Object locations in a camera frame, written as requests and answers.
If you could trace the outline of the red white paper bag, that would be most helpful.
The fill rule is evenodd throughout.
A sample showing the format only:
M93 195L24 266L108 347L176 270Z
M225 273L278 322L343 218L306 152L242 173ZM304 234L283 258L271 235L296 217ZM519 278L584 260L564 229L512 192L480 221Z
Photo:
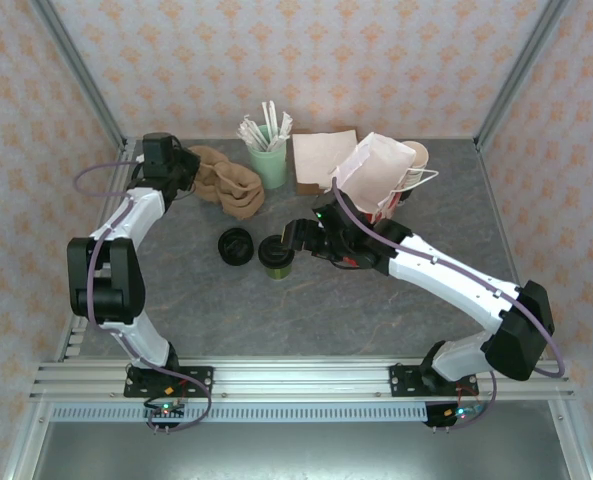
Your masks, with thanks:
M330 170L337 187L372 224L390 219L399 204L405 175L415 158L415 152L403 142L372 132ZM438 175L426 166L414 188Z

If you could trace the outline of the stack of black lids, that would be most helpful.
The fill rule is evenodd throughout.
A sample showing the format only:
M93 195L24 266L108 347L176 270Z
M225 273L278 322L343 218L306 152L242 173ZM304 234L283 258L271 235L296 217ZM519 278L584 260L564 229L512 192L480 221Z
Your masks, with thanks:
M234 227L221 234L217 244L221 259L230 266L242 266L254 255L254 244L250 233L240 227Z

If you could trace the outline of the mint green straw cup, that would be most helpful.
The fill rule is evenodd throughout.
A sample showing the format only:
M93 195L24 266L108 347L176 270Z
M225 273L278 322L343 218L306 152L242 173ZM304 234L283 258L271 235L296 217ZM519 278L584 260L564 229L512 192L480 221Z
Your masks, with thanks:
M287 143L266 152L248 148L252 169L260 176L265 189L276 189L287 181Z

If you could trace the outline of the stack of beige paper cups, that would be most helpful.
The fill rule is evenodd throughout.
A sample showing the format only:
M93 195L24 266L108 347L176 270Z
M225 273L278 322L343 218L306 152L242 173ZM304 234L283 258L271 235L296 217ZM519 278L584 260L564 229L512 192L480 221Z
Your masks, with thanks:
M413 188L422 180L425 167L429 161L427 148L417 141L404 141L403 144L415 152L415 158L408 169L402 184L403 192L400 195L399 203L404 203L412 193Z

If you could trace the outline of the grey metal sheet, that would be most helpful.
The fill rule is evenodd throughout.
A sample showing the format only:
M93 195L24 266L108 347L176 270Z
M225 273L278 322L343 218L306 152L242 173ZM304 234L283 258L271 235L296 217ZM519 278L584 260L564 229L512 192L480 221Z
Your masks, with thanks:
M433 434L414 423L56 423L34 480L570 480L550 425L497 414Z

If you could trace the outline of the small circuit board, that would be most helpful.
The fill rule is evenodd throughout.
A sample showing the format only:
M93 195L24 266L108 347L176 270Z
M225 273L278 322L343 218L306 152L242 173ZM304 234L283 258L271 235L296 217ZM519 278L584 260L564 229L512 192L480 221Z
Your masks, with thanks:
M443 411L443 418L447 421L459 420L473 420L475 417L481 415L486 410L486 406L482 404L452 406Z
M150 398L143 403L147 417L151 419L180 419L184 417L185 405L179 400Z

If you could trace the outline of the aluminium frame post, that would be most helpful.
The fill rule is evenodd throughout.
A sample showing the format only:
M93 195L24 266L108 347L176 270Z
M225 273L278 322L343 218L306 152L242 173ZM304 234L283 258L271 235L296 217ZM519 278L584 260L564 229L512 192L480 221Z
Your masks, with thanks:
M474 145L479 153L492 141L493 135L510 110L512 102L565 12L569 2L570 0L547 0L541 15L493 101L479 132L473 138Z
M103 131L116 147L124 147L127 144L127 138L118 126L52 0L29 0L29 2L51 35L57 49L96 114Z

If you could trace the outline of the aluminium mounting rail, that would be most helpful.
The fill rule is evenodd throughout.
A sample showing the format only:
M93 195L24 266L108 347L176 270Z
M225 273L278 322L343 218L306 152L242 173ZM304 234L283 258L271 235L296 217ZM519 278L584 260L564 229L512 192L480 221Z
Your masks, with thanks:
M212 395L223 402L354 402L391 398L388 357L205 357L185 364L215 369ZM124 360L74 358L38 367L30 397L52 401L118 401Z

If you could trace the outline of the aluminium side rail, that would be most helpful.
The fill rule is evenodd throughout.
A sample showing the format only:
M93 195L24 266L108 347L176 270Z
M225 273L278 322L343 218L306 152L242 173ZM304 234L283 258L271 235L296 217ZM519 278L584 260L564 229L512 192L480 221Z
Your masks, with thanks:
M94 270L102 242L112 229L112 223L107 223L107 220L112 219L117 209L113 205L113 202L117 201L118 205L121 205L123 198L126 198L128 202L125 212L118 216L118 222L121 221L132 207L132 200L130 199L130 195L124 192L123 184L129 166L133 164L131 159L135 143L136 141L133 138L127 139L127 144L124 147L118 148L114 161L87 167L77 173L73 178L73 187L78 193L89 198L102 198L103 203L95 229L85 237L73 239L72 243L68 246L68 275L70 279L69 293L72 318L68 323L64 340L59 350L57 357L59 362L64 361L70 356L77 356L79 353L79 349L72 342L78 321L85 320L87 323L91 323L94 329L98 327L93 306ZM84 175L105 168L109 168L112 171L112 175L108 186L104 190L85 190L79 185Z
M494 230L490 235L490 260L482 263L484 270L503 280L524 284L534 280L549 288L545 272L534 270L529 261L534 251L529 249L527 235L519 229L518 214L521 205L516 203L517 190L505 183L506 168L488 158L488 152L477 151L480 169L487 191Z

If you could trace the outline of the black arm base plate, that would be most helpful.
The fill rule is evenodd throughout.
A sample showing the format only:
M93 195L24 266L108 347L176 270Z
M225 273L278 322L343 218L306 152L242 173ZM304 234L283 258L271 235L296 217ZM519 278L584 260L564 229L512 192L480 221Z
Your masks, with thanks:
M205 398L206 394L187 377L200 382L209 391L212 390L214 368L208 366L181 366L181 378L163 374L152 369L129 366L123 395L126 398Z
M456 397L479 394L475 376L450 381L444 379L431 367L400 363L390 366L388 372L393 397Z

